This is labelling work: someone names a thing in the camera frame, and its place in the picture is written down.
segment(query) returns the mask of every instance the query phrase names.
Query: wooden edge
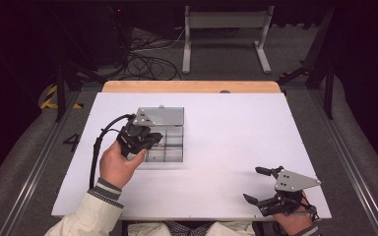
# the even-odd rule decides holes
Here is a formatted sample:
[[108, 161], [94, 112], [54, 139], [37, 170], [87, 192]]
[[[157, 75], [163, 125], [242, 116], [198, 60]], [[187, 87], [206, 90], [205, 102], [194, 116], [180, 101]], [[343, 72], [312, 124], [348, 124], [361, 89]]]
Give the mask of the wooden edge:
[[253, 81], [110, 81], [102, 92], [222, 92], [279, 93], [276, 82]]

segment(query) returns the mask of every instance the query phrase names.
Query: white tabletop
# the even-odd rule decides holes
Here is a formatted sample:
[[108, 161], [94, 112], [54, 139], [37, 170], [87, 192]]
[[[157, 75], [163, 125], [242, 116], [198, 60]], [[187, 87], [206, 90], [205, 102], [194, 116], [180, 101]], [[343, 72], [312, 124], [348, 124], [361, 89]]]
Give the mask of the white tabletop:
[[[282, 93], [99, 93], [63, 181], [53, 215], [75, 211], [89, 187], [95, 139], [115, 118], [139, 107], [184, 107], [183, 163], [143, 163], [123, 188], [122, 219], [271, 220], [242, 194], [259, 201], [276, 192], [256, 166], [316, 178]], [[120, 129], [125, 121], [113, 128]], [[103, 139], [101, 152], [116, 132]], [[322, 218], [331, 214], [320, 187], [305, 191]]]

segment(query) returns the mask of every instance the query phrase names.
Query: person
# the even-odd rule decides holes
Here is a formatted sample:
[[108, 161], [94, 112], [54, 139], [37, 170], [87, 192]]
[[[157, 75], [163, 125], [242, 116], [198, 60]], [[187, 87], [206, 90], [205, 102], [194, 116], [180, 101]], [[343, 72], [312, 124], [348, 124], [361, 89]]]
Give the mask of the person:
[[[114, 142], [99, 161], [100, 177], [89, 189], [75, 213], [63, 217], [45, 235], [109, 235], [114, 228], [123, 205], [117, 201], [122, 188], [131, 180], [136, 168], [143, 162], [146, 150], [133, 159], [121, 155], [121, 145]], [[273, 215], [288, 235], [319, 235], [309, 215], [282, 213]], [[129, 235], [170, 235], [167, 225], [161, 222], [129, 225]], [[255, 235], [251, 221], [215, 222], [207, 231], [208, 236]]]

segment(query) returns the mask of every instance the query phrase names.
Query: human hand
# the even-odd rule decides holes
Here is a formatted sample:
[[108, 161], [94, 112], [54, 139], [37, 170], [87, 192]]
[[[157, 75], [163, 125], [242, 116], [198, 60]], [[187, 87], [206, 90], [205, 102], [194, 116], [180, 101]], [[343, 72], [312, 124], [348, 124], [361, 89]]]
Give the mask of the human hand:
[[143, 162], [146, 150], [142, 149], [133, 159], [121, 155], [121, 145], [115, 141], [103, 152], [99, 161], [99, 172], [107, 182], [122, 189], [131, 179], [136, 168]]
[[[302, 199], [302, 203], [307, 204], [304, 198]], [[300, 206], [297, 211], [305, 211], [305, 207]], [[309, 214], [292, 213], [286, 215], [284, 213], [277, 213], [273, 215], [273, 218], [283, 227], [288, 235], [295, 235], [312, 226], [312, 218]]]

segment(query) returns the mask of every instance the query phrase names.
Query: metal frame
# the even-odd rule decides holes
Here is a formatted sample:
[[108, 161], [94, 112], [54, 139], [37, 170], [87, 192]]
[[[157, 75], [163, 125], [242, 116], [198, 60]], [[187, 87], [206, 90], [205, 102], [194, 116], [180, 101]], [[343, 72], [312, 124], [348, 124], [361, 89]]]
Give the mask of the metal frame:
[[348, 175], [348, 178], [354, 187], [355, 192], [357, 193], [357, 196], [360, 199], [374, 230], [376, 231], [376, 235], [378, 235], [378, 206], [376, 205], [368, 186], [364, 182], [360, 171], [355, 165], [352, 156], [349, 153], [336, 124], [334, 123], [334, 120], [330, 119], [325, 113], [323, 100], [319, 94], [319, 91], [313, 89], [310, 91], [310, 94], [335, 141], [339, 152], [340, 162], [343, 164], [346, 174]]
[[190, 59], [192, 44], [190, 29], [204, 28], [263, 28], [259, 40], [254, 41], [254, 46], [259, 56], [260, 64], [265, 74], [272, 72], [263, 46], [269, 31], [274, 6], [261, 12], [190, 12], [190, 7], [185, 7], [185, 46], [183, 51], [183, 74], [190, 73]]
[[71, 107], [75, 104], [77, 98], [79, 96], [78, 91], [71, 92], [67, 100], [67, 107], [66, 114], [61, 117], [61, 120], [58, 123], [55, 123], [51, 133], [47, 141], [45, 142], [44, 147], [42, 148], [41, 153], [38, 156], [38, 159], [32, 168], [30, 176], [24, 183], [21, 192], [19, 193], [17, 200], [15, 201], [11, 212], [9, 213], [7, 219], [5, 220], [4, 225], [1, 228], [0, 235], [13, 235], [15, 229], [17, 228], [21, 217], [24, 214], [24, 211], [27, 208], [27, 205], [32, 198], [32, 194], [35, 191], [36, 186], [38, 185], [38, 181], [41, 178], [42, 173], [44, 172], [45, 166], [48, 163], [48, 160], [51, 157], [53, 152], [54, 142], [56, 141], [64, 123], [69, 116], [70, 111], [72, 110]]

